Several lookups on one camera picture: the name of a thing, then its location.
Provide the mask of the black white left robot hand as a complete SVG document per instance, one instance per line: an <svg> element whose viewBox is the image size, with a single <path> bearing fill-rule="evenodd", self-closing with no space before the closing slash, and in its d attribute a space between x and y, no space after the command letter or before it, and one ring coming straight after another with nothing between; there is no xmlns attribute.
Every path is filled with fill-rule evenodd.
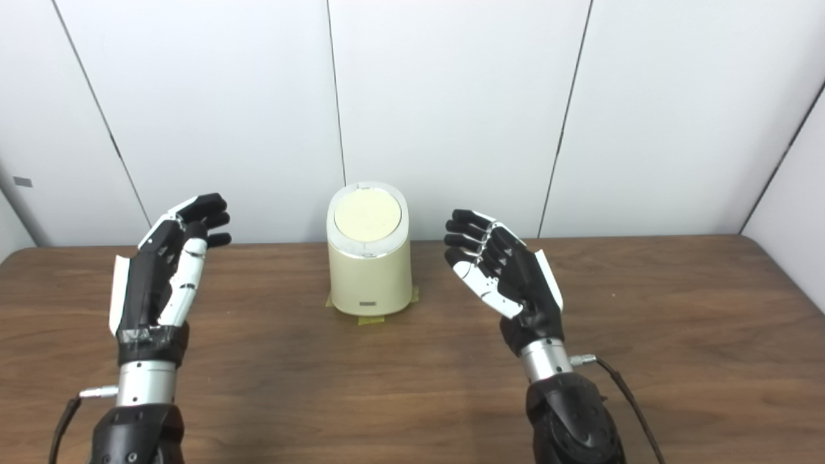
<svg viewBox="0 0 825 464"><path fill-rule="evenodd" d="M210 249L232 237L228 204L219 193L192 197L157 219L135 255L116 256L109 329L118 365L183 363L189 342L186 318L194 303Z"/></svg>

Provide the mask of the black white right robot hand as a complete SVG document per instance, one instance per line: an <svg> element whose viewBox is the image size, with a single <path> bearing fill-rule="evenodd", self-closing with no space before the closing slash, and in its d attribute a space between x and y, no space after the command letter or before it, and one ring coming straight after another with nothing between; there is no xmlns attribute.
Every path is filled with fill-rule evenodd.
<svg viewBox="0 0 825 464"><path fill-rule="evenodd" d="M446 262L501 315L499 329L515 355L539 340L565 340L563 297L542 250L472 209L454 209L445 228Z"/></svg>

